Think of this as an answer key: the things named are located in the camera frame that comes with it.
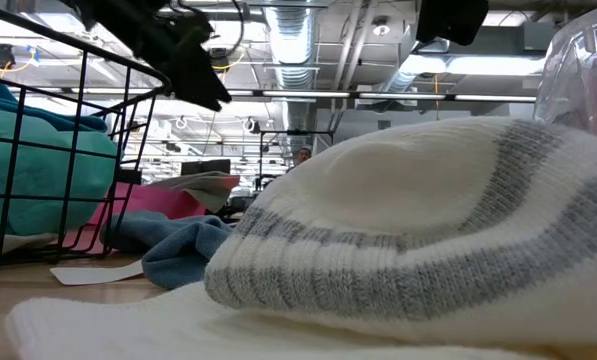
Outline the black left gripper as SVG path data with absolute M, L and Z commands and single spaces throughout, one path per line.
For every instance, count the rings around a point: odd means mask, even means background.
M 87 30 L 100 24 L 135 56 L 150 55 L 150 65 L 164 74 L 178 100 L 220 111 L 231 95 L 212 68 L 201 44 L 213 28 L 207 15 L 193 8 L 163 14 L 167 0 L 61 0 Z

